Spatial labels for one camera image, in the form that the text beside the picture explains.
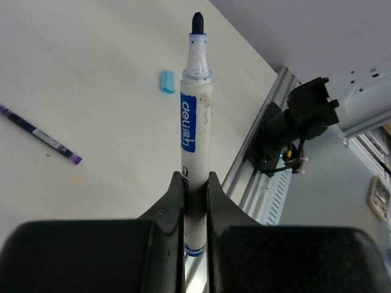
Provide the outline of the blue capped clear pen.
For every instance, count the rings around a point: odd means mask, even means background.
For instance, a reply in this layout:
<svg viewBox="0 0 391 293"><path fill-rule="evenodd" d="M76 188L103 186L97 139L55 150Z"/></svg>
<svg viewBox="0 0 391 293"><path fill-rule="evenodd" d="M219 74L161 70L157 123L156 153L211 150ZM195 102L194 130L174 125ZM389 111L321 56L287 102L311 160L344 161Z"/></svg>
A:
<svg viewBox="0 0 391 293"><path fill-rule="evenodd" d="M184 250L206 247L206 189L210 172L213 81L206 59L207 35L200 12L192 17L189 54L180 81L181 177L185 196Z"/></svg>

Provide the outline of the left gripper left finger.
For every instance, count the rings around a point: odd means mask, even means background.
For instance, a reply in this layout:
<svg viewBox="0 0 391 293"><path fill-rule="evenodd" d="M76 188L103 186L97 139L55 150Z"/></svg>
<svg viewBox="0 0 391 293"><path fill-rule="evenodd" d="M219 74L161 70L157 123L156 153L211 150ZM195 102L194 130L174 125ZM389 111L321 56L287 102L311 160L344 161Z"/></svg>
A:
<svg viewBox="0 0 391 293"><path fill-rule="evenodd" d="M183 188L136 219L18 226L1 250L2 292L184 292Z"/></svg>

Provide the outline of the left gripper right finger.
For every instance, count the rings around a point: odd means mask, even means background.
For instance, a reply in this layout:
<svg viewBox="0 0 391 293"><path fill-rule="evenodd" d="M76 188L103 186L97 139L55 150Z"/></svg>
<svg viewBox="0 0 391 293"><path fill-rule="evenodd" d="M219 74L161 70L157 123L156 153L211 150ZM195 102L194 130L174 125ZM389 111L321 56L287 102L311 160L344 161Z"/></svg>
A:
<svg viewBox="0 0 391 293"><path fill-rule="evenodd" d="M382 256L362 230L261 225L207 184L209 292L389 292Z"/></svg>

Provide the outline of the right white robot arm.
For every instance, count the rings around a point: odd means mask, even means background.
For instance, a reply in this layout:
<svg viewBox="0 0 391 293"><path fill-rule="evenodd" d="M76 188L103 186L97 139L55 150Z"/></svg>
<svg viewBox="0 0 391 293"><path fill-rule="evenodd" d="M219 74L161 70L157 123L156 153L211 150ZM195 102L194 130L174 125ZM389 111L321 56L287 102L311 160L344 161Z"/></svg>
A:
<svg viewBox="0 0 391 293"><path fill-rule="evenodd" d="M327 91L337 99L339 122L335 131L347 141L390 121L390 58L361 65L337 65L330 61L315 68L281 66L296 78L294 85L327 77Z"/></svg>

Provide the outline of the purple ink pen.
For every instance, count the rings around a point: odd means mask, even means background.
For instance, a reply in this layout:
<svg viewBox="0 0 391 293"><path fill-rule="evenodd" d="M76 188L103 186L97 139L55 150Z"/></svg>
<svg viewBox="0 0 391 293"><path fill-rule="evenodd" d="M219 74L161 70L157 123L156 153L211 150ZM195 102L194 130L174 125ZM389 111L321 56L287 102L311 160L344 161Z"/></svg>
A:
<svg viewBox="0 0 391 293"><path fill-rule="evenodd" d="M53 137L49 136L47 133L37 128L33 124L29 123L27 120L14 113L14 111L5 107L1 104L1 116L6 120L13 123L15 126L19 127L23 131L27 132L31 136L35 137L39 141L48 145L50 148L54 149L64 158L68 159L72 164L78 165L82 161L82 157L72 152L69 148L58 142Z"/></svg>

